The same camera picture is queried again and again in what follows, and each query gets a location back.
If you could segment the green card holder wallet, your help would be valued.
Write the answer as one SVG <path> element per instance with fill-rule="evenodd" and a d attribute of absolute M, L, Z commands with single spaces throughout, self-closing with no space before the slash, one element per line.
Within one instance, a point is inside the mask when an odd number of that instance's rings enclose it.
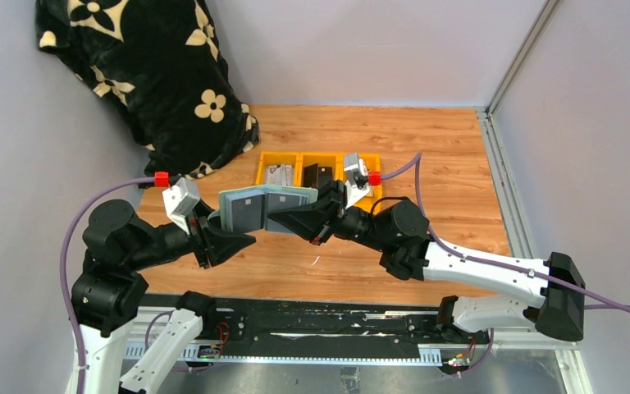
<path fill-rule="evenodd" d="M 224 190 L 218 195 L 219 207 L 217 213 L 211 214 L 209 217 L 218 216 L 221 222 L 221 228 L 226 231 L 234 231 L 231 223 L 231 201 L 251 196 L 264 196 L 264 226 L 260 230 L 275 231 L 290 234 L 280 224 L 267 218 L 267 195 L 269 193 L 282 193 L 290 195 L 300 195 L 303 199 L 300 206 L 312 204 L 317 200 L 317 190 L 299 186 L 277 186 L 277 185 L 258 185 L 240 189 Z"/>

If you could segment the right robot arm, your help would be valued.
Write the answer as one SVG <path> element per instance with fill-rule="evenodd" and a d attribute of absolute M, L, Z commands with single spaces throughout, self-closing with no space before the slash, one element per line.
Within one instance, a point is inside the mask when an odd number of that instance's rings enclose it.
<path fill-rule="evenodd" d="M 353 204 L 353 187 L 323 186 L 317 200 L 267 216 L 313 245 L 331 237 L 380 252 L 380 265 L 400 280 L 459 282 L 493 291 L 492 296 L 446 296 L 436 322 L 475 333 L 489 328 L 535 328 L 561 341 L 584 338 L 585 281 L 573 259 L 521 259 L 464 248 L 431 234 L 412 200 L 399 198 L 379 211 Z"/>

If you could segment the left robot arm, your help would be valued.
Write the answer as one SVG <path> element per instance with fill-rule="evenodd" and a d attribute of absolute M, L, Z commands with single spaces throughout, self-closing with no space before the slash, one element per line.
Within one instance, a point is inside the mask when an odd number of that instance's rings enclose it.
<path fill-rule="evenodd" d="M 148 289 L 141 270 L 193 254 L 212 268 L 255 243 L 253 236 L 224 231 L 194 208 L 186 228 L 175 223 L 153 227 L 123 199 L 100 204 L 83 232 L 83 271 L 71 295 L 70 321 L 75 338 L 74 367 L 68 393 L 155 393 L 196 338 L 225 344 L 230 326 L 221 320 L 217 301 L 187 291 L 168 314 L 169 320 L 141 359 L 121 371 L 128 338 Z"/>

